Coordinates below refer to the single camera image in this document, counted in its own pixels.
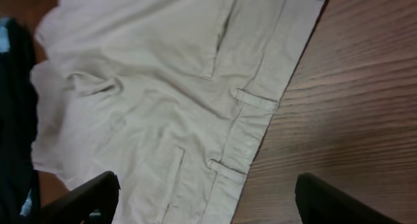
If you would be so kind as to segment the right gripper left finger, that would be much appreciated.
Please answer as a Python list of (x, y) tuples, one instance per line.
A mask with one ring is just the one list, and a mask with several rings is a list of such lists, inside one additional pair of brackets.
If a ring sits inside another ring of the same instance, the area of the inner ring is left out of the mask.
[(41, 209), (41, 223), (111, 224), (119, 202), (117, 175), (106, 171)]

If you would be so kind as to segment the beige shorts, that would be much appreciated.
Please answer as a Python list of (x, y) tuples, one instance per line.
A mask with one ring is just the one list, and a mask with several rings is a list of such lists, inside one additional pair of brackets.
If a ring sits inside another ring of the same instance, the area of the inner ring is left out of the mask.
[(37, 170), (74, 189), (104, 171), (116, 223), (230, 223), (326, 0), (58, 0)]

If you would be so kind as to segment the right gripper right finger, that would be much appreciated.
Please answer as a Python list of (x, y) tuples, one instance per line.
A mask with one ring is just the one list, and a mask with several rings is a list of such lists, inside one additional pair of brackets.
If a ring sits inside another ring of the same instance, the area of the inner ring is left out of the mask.
[(303, 224), (399, 224), (310, 173), (298, 176), (295, 202)]

